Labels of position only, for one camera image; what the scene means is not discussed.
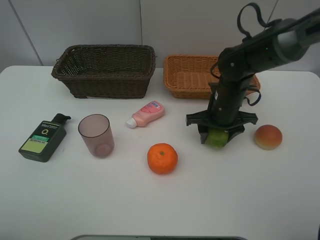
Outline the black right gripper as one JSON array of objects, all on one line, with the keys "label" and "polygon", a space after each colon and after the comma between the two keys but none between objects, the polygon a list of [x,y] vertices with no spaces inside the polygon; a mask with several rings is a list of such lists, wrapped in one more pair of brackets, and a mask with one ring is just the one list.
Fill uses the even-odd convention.
[{"label": "black right gripper", "polygon": [[246,92],[257,89],[251,87],[253,74],[231,81],[220,77],[219,83],[211,83],[212,91],[206,110],[186,115],[186,125],[197,124],[201,144],[205,144],[210,129],[226,130],[229,143],[236,136],[245,131],[243,125],[256,124],[258,117],[255,113],[240,111],[240,107],[246,98]]}]

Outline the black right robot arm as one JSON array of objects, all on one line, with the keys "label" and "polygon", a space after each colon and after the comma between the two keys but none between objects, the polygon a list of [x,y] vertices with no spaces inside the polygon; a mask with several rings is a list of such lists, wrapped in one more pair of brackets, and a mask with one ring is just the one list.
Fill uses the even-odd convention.
[{"label": "black right robot arm", "polygon": [[256,11],[258,23],[265,28],[255,36],[244,30],[237,18],[238,30],[245,35],[242,43],[225,48],[210,73],[218,68],[218,83],[210,83],[211,96],[206,110],[186,115],[186,124],[196,124],[204,144],[212,129],[223,130],[228,141],[245,131],[247,123],[256,124],[254,113],[240,111],[246,92],[257,92],[250,84],[256,73],[299,61],[311,45],[320,41],[320,10],[295,20],[276,19],[265,23],[260,7],[249,3]]}]

